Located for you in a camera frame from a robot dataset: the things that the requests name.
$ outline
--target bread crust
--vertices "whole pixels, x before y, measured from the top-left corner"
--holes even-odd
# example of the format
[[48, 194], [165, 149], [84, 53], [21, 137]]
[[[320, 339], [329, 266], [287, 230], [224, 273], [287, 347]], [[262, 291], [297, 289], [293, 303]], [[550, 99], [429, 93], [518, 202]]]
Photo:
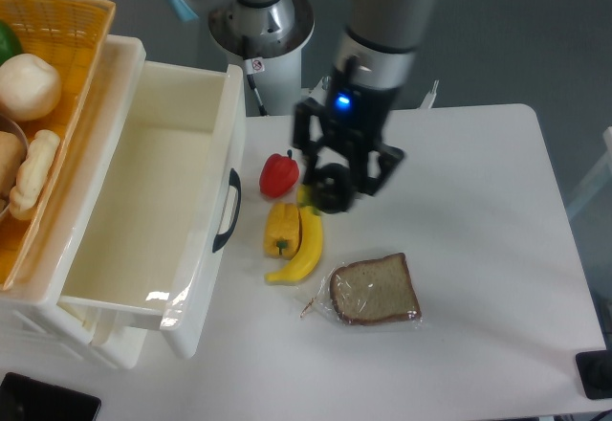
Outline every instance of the bread crust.
[[[343, 311], [341, 311], [339, 307], [339, 302], [338, 302], [338, 296], [339, 296], [339, 288], [338, 288], [338, 282], [337, 282], [338, 277], [341, 277], [343, 273], [350, 271], [352, 269], [355, 269], [356, 267], [360, 267], [360, 266], [368, 265], [368, 264], [374, 264], [374, 263], [385, 263], [389, 259], [393, 259], [393, 258], [398, 258], [402, 262], [402, 266], [404, 268], [404, 274], [405, 274], [404, 279], [405, 279], [407, 288], [409, 289], [409, 291], [413, 293], [416, 312], [414, 313], [405, 312], [401, 314], [393, 314], [393, 315], [385, 316], [385, 317], [382, 317], [376, 320], [368, 320], [368, 319], [353, 318], [353, 317], [346, 315]], [[346, 323], [347, 325], [377, 325], [379, 323], [386, 323], [386, 322], [414, 321], [414, 320], [418, 320], [421, 318], [421, 306], [419, 305], [419, 300], [417, 299], [416, 293], [414, 292], [414, 288], [412, 286], [412, 280], [410, 279], [410, 273], [408, 271], [408, 263], [405, 259], [405, 254], [403, 253], [387, 255], [387, 256], [384, 256], [383, 258], [375, 258], [375, 259], [357, 261], [355, 263], [351, 263], [349, 265], [342, 266], [340, 268], [337, 268], [336, 271], [330, 276], [329, 282], [330, 282], [329, 283], [329, 295], [332, 301], [332, 305], [334, 306], [334, 310], [338, 314], [339, 319], [342, 322]]]

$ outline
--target yellow bell pepper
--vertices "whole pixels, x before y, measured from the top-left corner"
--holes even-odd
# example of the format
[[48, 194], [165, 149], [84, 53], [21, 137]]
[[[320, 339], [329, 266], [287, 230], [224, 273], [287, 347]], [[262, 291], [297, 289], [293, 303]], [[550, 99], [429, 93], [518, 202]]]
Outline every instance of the yellow bell pepper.
[[292, 258], [299, 248], [299, 211], [295, 204], [275, 203], [268, 214], [264, 252]]

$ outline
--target black handle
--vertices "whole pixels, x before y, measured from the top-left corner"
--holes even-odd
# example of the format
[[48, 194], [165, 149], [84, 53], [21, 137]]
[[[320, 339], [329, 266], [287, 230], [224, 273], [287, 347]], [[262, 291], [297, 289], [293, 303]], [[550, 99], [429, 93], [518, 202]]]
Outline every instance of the black handle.
[[229, 172], [229, 186], [236, 188], [236, 211], [233, 213], [233, 217], [231, 219], [231, 225], [229, 225], [228, 230], [225, 233], [217, 234], [214, 236], [214, 241], [212, 241], [212, 252], [215, 253], [219, 249], [223, 249], [223, 247], [230, 240], [231, 234], [236, 228], [236, 222], [238, 221], [238, 214], [240, 213], [240, 202], [242, 201], [242, 189], [240, 187], [240, 177], [238, 176], [238, 172], [232, 169]]

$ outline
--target storage container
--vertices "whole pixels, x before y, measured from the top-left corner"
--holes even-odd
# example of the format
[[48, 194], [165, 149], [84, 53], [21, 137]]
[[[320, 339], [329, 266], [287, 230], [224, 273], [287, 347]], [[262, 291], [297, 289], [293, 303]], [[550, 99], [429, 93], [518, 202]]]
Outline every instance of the storage container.
[[244, 141], [239, 67], [144, 61], [139, 40], [110, 35], [77, 154], [0, 294], [0, 346], [130, 367], [154, 330], [192, 356], [239, 212]]

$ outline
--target yellow basket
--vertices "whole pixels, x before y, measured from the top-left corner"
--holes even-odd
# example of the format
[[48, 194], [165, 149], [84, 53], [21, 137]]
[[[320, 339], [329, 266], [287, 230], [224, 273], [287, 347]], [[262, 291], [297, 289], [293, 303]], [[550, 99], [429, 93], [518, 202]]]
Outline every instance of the yellow basket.
[[20, 123], [30, 140], [36, 131], [50, 129], [62, 142], [32, 221], [9, 216], [0, 223], [0, 284], [5, 290], [34, 242], [114, 17], [115, 4], [107, 0], [0, 0], [0, 19], [17, 34], [24, 52], [53, 65], [62, 80], [55, 110], [40, 120]]

